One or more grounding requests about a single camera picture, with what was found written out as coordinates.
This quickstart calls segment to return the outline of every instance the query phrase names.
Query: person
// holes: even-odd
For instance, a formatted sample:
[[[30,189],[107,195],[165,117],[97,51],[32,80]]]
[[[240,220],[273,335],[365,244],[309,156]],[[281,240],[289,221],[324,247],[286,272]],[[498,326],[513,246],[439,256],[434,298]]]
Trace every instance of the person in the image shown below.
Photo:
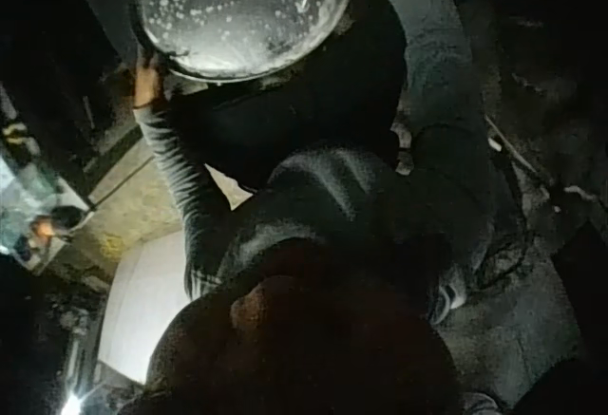
[[[406,177],[318,141],[230,211],[173,125],[157,64],[138,66],[135,117],[181,214],[192,302],[123,414],[466,409],[431,324],[466,301],[491,236],[480,87],[452,0],[390,2],[408,41]]]
[[[49,214],[36,216],[29,228],[45,244],[54,237],[70,242],[72,234],[85,218],[86,212],[76,206],[55,206]]]
[[[314,21],[317,11],[310,12]],[[275,12],[260,9],[264,14],[274,27]],[[399,141],[390,127],[406,77],[405,48],[389,0],[350,0],[322,46],[289,68],[199,93],[186,93],[192,84],[173,87],[175,78],[168,78],[172,124],[196,160],[248,192],[263,188],[282,161],[317,141],[347,141],[396,166]]]

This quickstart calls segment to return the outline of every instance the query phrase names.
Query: metal bowl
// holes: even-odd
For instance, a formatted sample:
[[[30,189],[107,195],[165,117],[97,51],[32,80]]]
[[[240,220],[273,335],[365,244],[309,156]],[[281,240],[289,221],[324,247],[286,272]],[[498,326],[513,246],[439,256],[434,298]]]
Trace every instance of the metal bowl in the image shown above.
[[[139,27],[171,68],[233,82],[289,66],[333,31],[349,0],[138,0]]]

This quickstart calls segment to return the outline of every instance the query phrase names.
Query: hand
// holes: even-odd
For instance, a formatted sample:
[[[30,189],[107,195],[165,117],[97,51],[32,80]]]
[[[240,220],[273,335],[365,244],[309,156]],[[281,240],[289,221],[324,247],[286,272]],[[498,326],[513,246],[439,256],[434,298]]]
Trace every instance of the hand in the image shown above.
[[[135,69],[135,92],[133,107],[147,106],[163,97],[162,75],[159,67],[159,54],[151,56],[138,47],[137,66]]]

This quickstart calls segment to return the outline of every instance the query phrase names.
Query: dark pants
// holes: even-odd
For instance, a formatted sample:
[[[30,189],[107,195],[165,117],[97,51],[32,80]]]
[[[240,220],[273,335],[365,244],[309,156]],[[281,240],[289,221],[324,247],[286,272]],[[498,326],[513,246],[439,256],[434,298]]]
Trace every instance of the dark pants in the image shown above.
[[[349,13],[352,27],[285,85],[176,97],[180,132],[200,160],[252,189],[295,150],[320,141],[362,146],[394,165],[390,126],[405,81],[405,36],[388,0],[351,0]]]

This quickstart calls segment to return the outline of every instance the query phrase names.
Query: floor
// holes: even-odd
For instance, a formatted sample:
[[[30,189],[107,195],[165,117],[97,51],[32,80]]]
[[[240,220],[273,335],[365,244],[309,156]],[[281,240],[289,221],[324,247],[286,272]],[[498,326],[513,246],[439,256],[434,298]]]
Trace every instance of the floor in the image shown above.
[[[492,8],[478,1],[462,8],[462,12],[484,80],[486,113],[510,130],[514,127],[509,123],[517,120],[517,113],[529,110],[521,108],[521,102],[510,100],[511,96],[509,100],[503,97],[506,78],[497,61]],[[583,129],[574,142],[567,139],[573,147],[566,152],[577,155],[582,150],[584,132]],[[517,132],[509,131],[508,135],[524,154],[538,154],[538,141],[520,138]],[[78,278],[95,272],[111,281],[121,256],[137,242],[180,228],[178,214],[150,158],[149,149],[139,141],[102,179],[90,199],[93,203],[103,202],[73,245],[63,250],[54,268],[57,273]],[[597,163],[599,168],[594,172],[601,172],[605,160]],[[589,182],[599,188],[603,185],[605,191],[599,194],[608,197],[605,179]],[[218,183],[228,193],[233,207],[247,197],[229,179]],[[507,287],[472,299],[440,328],[461,372],[463,387],[487,391],[507,406],[513,406],[561,358],[580,352],[580,334],[573,313],[546,257],[552,243],[563,238],[562,228],[556,226],[559,219],[554,218],[552,208],[546,212],[545,198],[537,186],[523,186],[523,194],[526,213],[531,219],[535,217],[534,224],[538,225],[538,238],[522,266],[525,271]],[[608,239],[605,216],[583,203],[586,213],[581,213],[578,220],[592,217]]]

